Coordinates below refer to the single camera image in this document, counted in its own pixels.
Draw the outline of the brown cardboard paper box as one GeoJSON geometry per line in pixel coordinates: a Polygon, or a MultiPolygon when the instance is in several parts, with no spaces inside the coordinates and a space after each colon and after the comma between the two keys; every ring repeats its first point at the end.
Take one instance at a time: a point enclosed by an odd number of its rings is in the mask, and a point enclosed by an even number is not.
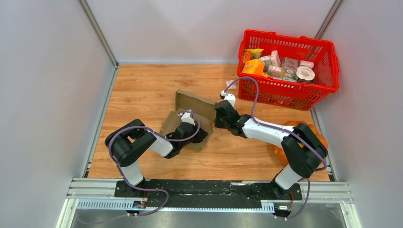
{"type": "Polygon", "coordinates": [[[200,143],[191,143],[185,146],[185,148],[194,152],[200,152],[206,147],[213,133],[213,122],[216,116],[215,105],[216,102],[211,99],[181,89],[177,90],[175,93],[175,108],[168,114],[162,124],[160,134],[167,135],[168,133],[174,132],[182,122],[178,112],[191,110],[200,119],[200,131],[205,131],[208,135],[206,135],[200,143]]]}

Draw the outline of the small white paper packet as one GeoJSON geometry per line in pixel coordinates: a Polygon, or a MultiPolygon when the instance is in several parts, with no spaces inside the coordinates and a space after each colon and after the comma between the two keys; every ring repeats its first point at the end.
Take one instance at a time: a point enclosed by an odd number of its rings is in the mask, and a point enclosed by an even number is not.
{"type": "Polygon", "coordinates": [[[226,83],[226,86],[228,87],[228,89],[236,89],[237,88],[236,82],[234,82],[233,80],[226,81],[225,83],[226,83]]]}

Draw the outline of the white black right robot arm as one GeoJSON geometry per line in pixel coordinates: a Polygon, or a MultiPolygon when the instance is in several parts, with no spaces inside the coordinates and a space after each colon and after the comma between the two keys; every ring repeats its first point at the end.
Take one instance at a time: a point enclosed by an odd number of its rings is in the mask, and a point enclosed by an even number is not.
{"type": "Polygon", "coordinates": [[[284,151],[288,165],[270,182],[269,192],[277,199],[285,198],[294,184],[310,178],[321,169],[321,164],[326,165],[327,148],[307,124],[284,126],[260,121],[249,114],[240,115],[227,100],[217,103],[215,111],[216,128],[261,140],[284,151]]]}

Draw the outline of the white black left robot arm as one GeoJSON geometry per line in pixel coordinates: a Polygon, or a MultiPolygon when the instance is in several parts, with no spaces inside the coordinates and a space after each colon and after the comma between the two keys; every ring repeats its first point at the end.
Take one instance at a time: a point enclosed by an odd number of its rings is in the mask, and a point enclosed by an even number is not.
{"type": "Polygon", "coordinates": [[[208,135],[198,123],[189,122],[182,122],[173,132],[161,135],[145,126],[140,119],[135,119],[107,136],[105,145],[119,172],[128,183],[127,191],[134,197],[140,197],[145,191],[145,184],[137,160],[144,152],[151,150],[166,159],[171,159],[185,146],[199,144],[208,135]]]}

